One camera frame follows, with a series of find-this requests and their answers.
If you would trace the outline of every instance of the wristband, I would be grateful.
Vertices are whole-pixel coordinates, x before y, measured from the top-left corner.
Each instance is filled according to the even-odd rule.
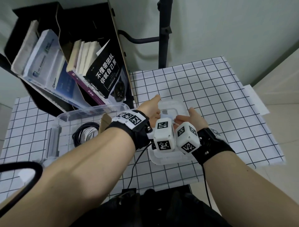
[[[214,155],[223,151],[234,150],[215,129],[203,128],[197,132],[201,146],[192,154],[199,164],[203,165]]]
[[[120,128],[132,138],[135,148],[140,149],[150,143],[147,133],[152,132],[149,118],[139,110],[124,111],[112,119],[106,128]]]

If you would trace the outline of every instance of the black wrist strap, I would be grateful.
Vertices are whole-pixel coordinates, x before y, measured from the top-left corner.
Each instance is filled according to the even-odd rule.
[[[146,118],[145,121],[140,123],[138,126],[136,126],[133,129],[130,129],[128,126],[126,126],[125,124],[120,123],[118,121],[112,121],[106,129],[120,128],[120,129],[124,130],[132,138],[132,140],[135,144],[135,148],[137,150],[137,149],[145,147],[146,145],[148,145],[150,143],[150,140],[147,137],[147,133],[149,132],[148,126],[150,126],[150,123],[149,123],[149,118],[141,111],[133,110],[133,112],[140,113],[142,116],[144,116]]]
[[[223,151],[234,150],[224,140],[219,139],[216,135],[220,135],[216,130],[204,128],[197,132],[201,146],[192,154],[199,164],[203,165],[207,160]]]

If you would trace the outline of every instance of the purple book spine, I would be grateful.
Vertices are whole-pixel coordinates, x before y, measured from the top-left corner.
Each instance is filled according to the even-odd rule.
[[[79,79],[74,71],[69,71],[68,74],[92,97],[93,100],[96,101],[97,104],[105,105],[105,103],[96,94],[94,94],[93,91],[86,86],[83,81]]]

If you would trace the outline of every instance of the grid tablecloth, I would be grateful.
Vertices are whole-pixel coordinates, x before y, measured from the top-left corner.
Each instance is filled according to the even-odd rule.
[[[285,160],[265,121],[223,56],[133,72],[130,78],[138,104],[159,94],[163,101],[175,99],[182,101],[186,109],[194,107],[252,168]],[[45,158],[46,138],[54,119],[39,110],[30,97],[16,99],[0,163]],[[107,199],[127,188],[140,153],[136,152]],[[0,202],[24,185],[18,172],[1,174]],[[149,188],[162,190],[201,180],[203,173],[198,162],[159,166],[151,162],[145,152],[136,165],[130,187],[143,193]]]

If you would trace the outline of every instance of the hand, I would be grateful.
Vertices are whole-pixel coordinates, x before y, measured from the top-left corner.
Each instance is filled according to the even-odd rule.
[[[194,108],[191,107],[189,109],[189,114],[190,116],[183,116],[183,115],[176,116],[174,122],[179,125],[181,125],[183,122],[190,122],[195,127],[197,132],[203,128],[209,127],[207,121],[202,116],[200,116],[200,114],[197,113]],[[176,130],[178,126],[174,124],[173,127],[174,130]]]
[[[158,102],[160,101],[160,95],[156,95],[151,100],[142,103],[137,110],[144,113],[149,117],[150,126],[155,127],[156,121],[160,118],[160,110],[158,108]]]

